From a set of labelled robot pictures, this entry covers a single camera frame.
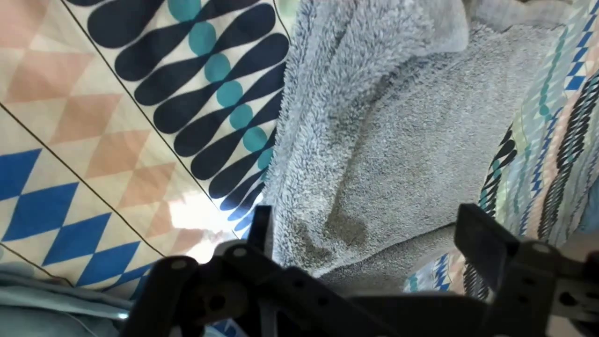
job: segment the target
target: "navy oval pattern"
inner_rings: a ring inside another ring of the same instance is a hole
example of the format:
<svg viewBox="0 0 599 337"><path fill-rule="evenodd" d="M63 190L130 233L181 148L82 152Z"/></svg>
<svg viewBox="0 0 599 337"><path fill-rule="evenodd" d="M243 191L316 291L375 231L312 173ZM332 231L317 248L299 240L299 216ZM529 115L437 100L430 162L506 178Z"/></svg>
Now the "navy oval pattern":
<svg viewBox="0 0 599 337"><path fill-rule="evenodd" d="M235 231L273 156L287 38L265 0L67 0Z"/></svg>

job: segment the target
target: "black metal bracket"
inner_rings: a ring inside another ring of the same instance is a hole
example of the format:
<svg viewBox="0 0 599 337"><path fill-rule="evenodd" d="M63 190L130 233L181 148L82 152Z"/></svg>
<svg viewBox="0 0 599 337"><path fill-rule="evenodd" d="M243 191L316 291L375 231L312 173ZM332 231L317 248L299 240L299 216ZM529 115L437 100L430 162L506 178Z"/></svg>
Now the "black metal bracket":
<svg viewBox="0 0 599 337"><path fill-rule="evenodd" d="M254 221L263 231L261 210ZM186 257L158 261L121 337L166 337L171 326L196 337L224 319L248 337L540 337L550 313L587 334L599 324L596 255L579 265L540 242L518 244L475 206L460 206L454 242L495 291L492 304L454 294L340 298L304 272L276 266L259 236L250 238L220 246L201 266Z"/></svg>

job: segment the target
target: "striped fabric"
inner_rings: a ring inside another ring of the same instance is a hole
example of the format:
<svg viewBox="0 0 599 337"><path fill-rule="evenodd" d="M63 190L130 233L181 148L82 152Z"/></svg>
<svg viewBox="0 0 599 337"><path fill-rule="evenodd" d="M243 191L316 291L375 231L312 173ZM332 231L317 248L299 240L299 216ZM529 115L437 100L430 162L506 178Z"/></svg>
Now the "striped fabric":
<svg viewBox="0 0 599 337"><path fill-rule="evenodd" d="M576 2L544 70L490 163L478 206L520 238L565 244L579 229L599 160L599 2ZM488 298L480 278L452 251L450 263L415 272L409 291Z"/></svg>

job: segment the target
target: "blanket fold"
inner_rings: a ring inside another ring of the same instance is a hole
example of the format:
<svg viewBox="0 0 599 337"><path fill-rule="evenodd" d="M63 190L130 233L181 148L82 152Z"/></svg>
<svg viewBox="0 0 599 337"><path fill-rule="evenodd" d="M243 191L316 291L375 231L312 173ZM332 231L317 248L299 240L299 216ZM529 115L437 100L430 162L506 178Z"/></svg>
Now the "blanket fold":
<svg viewBox="0 0 599 337"><path fill-rule="evenodd" d="M473 203L555 36L469 30L462 0L302 2L295 30L263 201L273 259L312 276Z"/></svg>

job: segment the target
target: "patterned fabric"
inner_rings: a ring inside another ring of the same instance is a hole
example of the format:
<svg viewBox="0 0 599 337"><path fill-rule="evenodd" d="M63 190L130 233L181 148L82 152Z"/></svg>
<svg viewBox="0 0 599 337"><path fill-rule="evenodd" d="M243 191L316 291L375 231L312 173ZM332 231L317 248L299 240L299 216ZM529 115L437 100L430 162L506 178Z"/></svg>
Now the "patterned fabric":
<svg viewBox="0 0 599 337"><path fill-rule="evenodd" d="M581 233L599 233L599 180L594 180L591 191L587 193L587 203L579 218Z"/></svg>
<svg viewBox="0 0 599 337"><path fill-rule="evenodd" d="M130 298L246 235L287 45L269 2L0 0L0 29L0 270Z"/></svg>
<svg viewBox="0 0 599 337"><path fill-rule="evenodd" d="M428 263L405 279L404 293L417 293L420 289L448 291L448 263L452 255L445 253L437 261Z"/></svg>
<svg viewBox="0 0 599 337"><path fill-rule="evenodd" d="M267 0L67 0L237 236L271 162L287 40Z"/></svg>
<svg viewBox="0 0 599 337"><path fill-rule="evenodd" d="M565 244L578 229L599 160L599 2L576 4L570 25L546 57L529 100L516 118L480 191L478 206L520 238ZM480 278L458 259L448 268L450 291L488 298ZM415 283L409 291L435 289Z"/></svg>

